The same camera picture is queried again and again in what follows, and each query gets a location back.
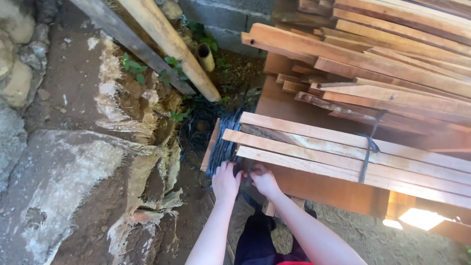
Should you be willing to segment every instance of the wooden post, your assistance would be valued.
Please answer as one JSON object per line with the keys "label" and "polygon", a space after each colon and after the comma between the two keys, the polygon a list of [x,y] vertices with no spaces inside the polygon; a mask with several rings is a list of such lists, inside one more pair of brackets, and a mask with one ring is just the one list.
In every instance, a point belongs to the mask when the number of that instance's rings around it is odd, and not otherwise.
{"label": "wooden post", "polygon": [[183,72],[207,100],[221,99],[208,75],[153,0],[118,1],[165,53],[181,60]]}
{"label": "wooden post", "polygon": [[108,6],[101,0],[72,0],[78,8],[111,34],[119,43],[150,66],[154,71],[167,70],[170,83],[183,94],[196,94],[185,82],[181,82],[172,68],[147,46]]}

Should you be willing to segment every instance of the cinder block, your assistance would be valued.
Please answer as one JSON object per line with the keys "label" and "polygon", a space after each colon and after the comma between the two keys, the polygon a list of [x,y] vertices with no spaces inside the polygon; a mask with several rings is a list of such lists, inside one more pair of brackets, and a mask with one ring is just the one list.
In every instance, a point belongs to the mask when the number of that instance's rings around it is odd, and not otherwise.
{"label": "cinder block", "polygon": [[180,0],[179,4],[183,14],[190,22],[234,31],[245,31],[247,15],[242,12],[206,1]]}
{"label": "cinder block", "polygon": [[274,26],[268,17],[249,15],[247,18],[247,29],[245,32],[249,32],[254,23],[262,23],[265,25]]}
{"label": "cinder block", "polygon": [[205,26],[204,29],[208,35],[218,42],[220,48],[250,56],[266,56],[264,51],[242,44],[240,32],[212,26]]}
{"label": "cinder block", "polygon": [[212,2],[269,15],[275,0],[210,0]]}

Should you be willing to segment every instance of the dirt ground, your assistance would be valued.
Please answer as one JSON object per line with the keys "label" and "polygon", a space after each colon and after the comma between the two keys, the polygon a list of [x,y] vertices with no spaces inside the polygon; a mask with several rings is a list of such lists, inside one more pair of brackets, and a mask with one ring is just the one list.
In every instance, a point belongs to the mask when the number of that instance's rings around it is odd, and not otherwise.
{"label": "dirt ground", "polygon": [[[46,101],[34,100],[25,115],[27,131],[37,129],[85,129],[104,132],[94,121],[101,118],[96,111],[93,95],[97,92],[100,44],[89,50],[87,39],[99,36],[81,12],[64,1],[59,20],[51,28],[51,51],[48,54],[48,71],[41,88],[50,93]],[[72,40],[64,45],[64,38]],[[260,75],[260,59],[224,54],[231,71],[255,69],[246,78]],[[220,72],[211,74],[218,85],[239,83],[224,81]],[[160,246],[156,250],[154,265],[184,264],[212,209],[210,185],[199,167],[203,152],[188,152],[181,164],[174,190],[183,189],[185,205],[178,208],[178,219],[165,217],[161,220]],[[318,219],[348,242],[368,264],[460,264],[463,249],[453,241],[423,231],[406,232],[384,226],[373,217],[343,211],[313,203]],[[239,198],[230,222],[228,240],[235,250],[246,218],[253,209]],[[291,235],[286,227],[279,226],[272,234],[279,252],[289,252]]]}

